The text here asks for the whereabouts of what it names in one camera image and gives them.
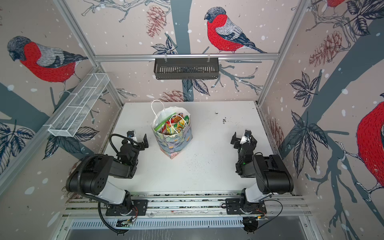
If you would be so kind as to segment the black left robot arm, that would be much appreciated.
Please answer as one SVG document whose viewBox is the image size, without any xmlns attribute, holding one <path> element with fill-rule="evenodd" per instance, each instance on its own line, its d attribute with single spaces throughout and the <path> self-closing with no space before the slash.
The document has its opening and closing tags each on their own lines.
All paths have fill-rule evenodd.
<svg viewBox="0 0 384 240">
<path fill-rule="evenodd" d="M 137 171 L 141 151 L 149 147 L 147 136 L 142 142 L 134 139 L 135 132 L 126 136 L 111 134 L 109 142 L 116 156 L 95 154 L 82 159 L 66 182 L 66 190 L 99 204 L 105 204 L 106 216 L 145 216 L 147 200 L 133 200 L 129 191 L 112 184 L 108 178 L 132 179 Z"/>
</svg>

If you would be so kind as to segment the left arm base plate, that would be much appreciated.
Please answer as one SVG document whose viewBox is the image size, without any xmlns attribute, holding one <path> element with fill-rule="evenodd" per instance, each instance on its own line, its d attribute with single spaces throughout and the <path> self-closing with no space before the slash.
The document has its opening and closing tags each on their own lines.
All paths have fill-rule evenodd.
<svg viewBox="0 0 384 240">
<path fill-rule="evenodd" d="M 106 216 L 125 217 L 125 216 L 145 216 L 148 200 L 128 200 L 120 205 L 108 205 Z"/>
</svg>

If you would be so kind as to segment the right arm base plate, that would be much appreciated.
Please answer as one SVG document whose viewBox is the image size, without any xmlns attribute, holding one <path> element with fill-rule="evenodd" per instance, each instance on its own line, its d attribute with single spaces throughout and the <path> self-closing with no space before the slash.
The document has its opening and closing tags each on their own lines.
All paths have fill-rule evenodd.
<svg viewBox="0 0 384 240">
<path fill-rule="evenodd" d="M 228 198 L 222 204 L 228 215 L 266 215 L 267 210 L 263 202 L 249 203 L 241 198 Z"/>
</svg>

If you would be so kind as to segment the bright green snack bag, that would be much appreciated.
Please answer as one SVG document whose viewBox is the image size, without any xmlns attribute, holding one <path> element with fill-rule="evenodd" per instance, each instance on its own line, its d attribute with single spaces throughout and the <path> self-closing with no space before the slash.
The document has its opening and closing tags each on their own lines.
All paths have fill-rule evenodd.
<svg viewBox="0 0 384 240">
<path fill-rule="evenodd" d="M 162 122 L 160 122 L 159 125 L 158 125 L 157 127 L 154 128 L 154 130 L 155 130 L 156 132 L 161 133 L 161 132 L 163 131 L 164 126 L 167 124 L 167 122 L 169 122 L 169 121 L 172 119 L 172 117 L 173 117 L 174 115 L 176 115 L 176 113 L 173 113 L 173 114 L 170 115 L 167 119 L 165 119 L 165 120 L 163 120 Z"/>
</svg>

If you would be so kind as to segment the colourful paper gift bag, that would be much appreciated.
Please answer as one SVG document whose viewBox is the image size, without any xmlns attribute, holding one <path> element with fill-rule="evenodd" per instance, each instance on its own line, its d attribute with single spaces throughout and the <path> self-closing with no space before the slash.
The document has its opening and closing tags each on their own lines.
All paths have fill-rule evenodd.
<svg viewBox="0 0 384 240">
<path fill-rule="evenodd" d="M 193 139 L 191 129 L 191 114 L 181 107 L 165 107 L 164 103 L 158 101 L 162 105 L 162 109 L 155 111 L 154 104 L 156 100 L 151 102 L 151 109 L 155 118 L 151 123 L 152 131 L 158 142 L 160 150 L 170 159 L 175 158 Z M 176 113 L 172 119 L 167 122 L 161 133 L 154 130 L 160 122 L 167 119 L 170 115 Z"/>
</svg>

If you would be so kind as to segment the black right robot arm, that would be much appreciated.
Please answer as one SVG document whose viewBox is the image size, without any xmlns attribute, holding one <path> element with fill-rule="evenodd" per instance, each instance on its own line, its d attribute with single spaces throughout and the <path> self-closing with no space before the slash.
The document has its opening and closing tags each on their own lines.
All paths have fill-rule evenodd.
<svg viewBox="0 0 384 240">
<path fill-rule="evenodd" d="M 238 198 L 226 199 L 227 214 L 265 215 L 267 198 L 293 191 L 292 176 L 280 156 L 254 153 L 257 140 L 251 131 L 246 130 L 241 138 L 233 135 L 231 145 L 238 151 L 236 173 L 243 179 L 255 179 L 256 183 L 243 189 Z"/>
</svg>

